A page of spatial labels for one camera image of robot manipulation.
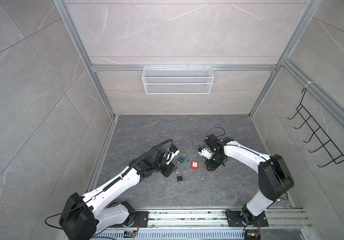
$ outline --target marble floor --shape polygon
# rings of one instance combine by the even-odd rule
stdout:
[[[225,136],[265,153],[248,115],[121,115],[98,185],[121,172],[132,159],[169,138],[179,148],[178,156],[196,160],[197,148],[205,145],[205,133],[213,127],[223,127]],[[191,169],[190,161],[178,165],[177,171],[185,181],[177,182],[175,173],[165,178],[157,172],[125,191],[117,201],[125,200],[135,207],[239,206],[246,204],[258,190],[258,175],[241,162],[229,158],[225,167],[209,173],[198,159],[196,171]],[[289,203],[282,200],[275,205]]]

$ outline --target black padlock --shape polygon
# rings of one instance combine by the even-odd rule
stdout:
[[[180,176],[177,176],[177,181],[181,182],[183,180],[183,176],[179,172],[177,174],[180,174]]]

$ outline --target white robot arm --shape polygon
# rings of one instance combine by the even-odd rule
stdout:
[[[171,142],[171,145],[166,150],[162,146],[168,142]],[[168,139],[133,159],[122,172],[100,187],[82,196],[77,193],[71,195],[59,220],[69,240],[88,240],[97,230],[115,224],[131,225],[136,211],[129,203],[121,202],[106,208],[107,205],[153,172],[161,172],[165,177],[169,177],[177,169],[171,161],[178,153],[173,140]]]
[[[168,142],[171,145],[166,150],[162,146]],[[281,194],[293,186],[284,160],[278,155],[261,154],[229,137],[218,139],[213,134],[206,137],[205,143],[208,148],[199,147],[199,154],[207,158],[207,170],[217,169],[221,164],[224,165],[227,157],[232,157],[251,167],[259,175],[259,191],[242,208],[241,218],[245,224],[253,223]],[[136,211],[130,204],[121,202],[113,207],[107,205],[153,172],[161,172],[169,177],[177,169],[171,161],[178,153],[173,140],[166,140],[133,159],[121,173],[100,187],[82,196],[77,193],[71,195],[59,220],[69,240],[88,240],[97,230],[115,224],[131,225]]]
[[[205,143],[208,147],[199,147],[198,151],[201,156],[207,158],[205,165],[208,171],[211,172],[220,165],[225,166],[227,157],[232,157],[258,173],[259,190],[243,207],[242,219],[245,224],[253,223],[266,208],[294,185],[292,176],[279,155],[262,154],[229,137],[218,139],[214,134],[207,136]]]

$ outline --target black wire rack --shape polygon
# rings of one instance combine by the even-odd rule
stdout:
[[[304,88],[301,92],[303,93],[303,97],[301,98],[301,101],[300,101],[300,104],[297,106],[297,108],[296,108],[296,113],[294,114],[294,116],[292,117],[292,118],[288,118],[289,120],[291,120],[291,119],[293,119],[297,114],[299,114],[302,118],[303,118],[303,120],[304,120],[304,122],[303,122],[303,124],[301,124],[301,126],[299,126],[299,127],[294,127],[294,129],[299,129],[300,127],[302,127],[304,124],[307,124],[308,125],[308,127],[312,130],[312,135],[311,135],[311,137],[309,138],[309,140],[308,141],[304,141],[303,140],[303,142],[305,142],[305,143],[307,143],[307,142],[310,142],[311,141],[311,139],[312,139],[312,137],[313,136],[316,136],[317,137],[317,139],[319,140],[319,142],[321,143],[321,146],[320,147],[318,147],[316,150],[314,150],[314,151],[309,151],[310,153],[312,153],[312,152],[315,152],[315,151],[318,151],[319,149],[321,149],[321,148],[324,148],[325,149],[325,151],[327,151],[327,153],[328,153],[328,155],[331,157],[331,161],[330,162],[328,162],[327,164],[325,164],[325,165],[322,165],[322,166],[320,166],[320,165],[318,165],[318,167],[325,167],[325,166],[327,166],[328,164],[330,164],[330,163],[332,163],[332,162],[334,162],[335,164],[339,164],[339,163],[342,163],[343,161],[344,161],[344,154],[340,151],[340,149],[336,146],[336,144],[332,141],[332,139],[328,136],[328,134],[324,131],[324,129],[320,126],[320,124],[316,121],[316,119],[314,119],[313,118],[313,116],[308,112],[308,110],[304,107],[304,105],[302,104],[302,102],[303,102],[303,99],[304,99],[304,95],[305,95],[305,92],[307,91],[307,89],[306,88]],[[300,113],[300,110],[301,109],[304,109],[308,114],[309,114],[309,117],[307,117],[307,118],[305,118],[301,113]],[[317,128],[314,130],[310,125],[309,125],[309,120],[310,119],[312,119],[316,124],[317,124]],[[320,137],[317,135],[317,132],[320,132],[320,131],[322,131],[324,134],[325,134],[325,136],[327,136],[327,138],[328,138],[328,141],[326,141],[325,143],[323,143],[322,142],[322,140],[320,139]],[[325,147],[325,145],[328,143],[328,142],[331,142],[332,144],[333,144],[333,146],[338,150],[338,152],[339,152],[339,156],[338,157],[332,157],[332,155],[331,155],[331,153],[329,152],[329,150]]]

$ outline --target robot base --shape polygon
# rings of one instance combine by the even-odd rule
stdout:
[[[225,215],[228,218],[229,227],[245,227],[241,213],[242,211],[226,211],[225,212]],[[259,226],[258,222],[260,222],[260,227],[268,227],[268,221],[265,217],[264,212],[258,215],[254,219],[254,221],[248,225],[251,225],[251,227],[258,227]]]
[[[141,212],[136,211],[134,218],[137,218],[139,220],[139,227],[148,226],[148,216],[149,216],[149,212],[147,211],[141,211]],[[115,224],[110,227],[123,227],[123,226],[121,224]],[[136,220],[133,221],[133,224],[130,227],[136,227]]]

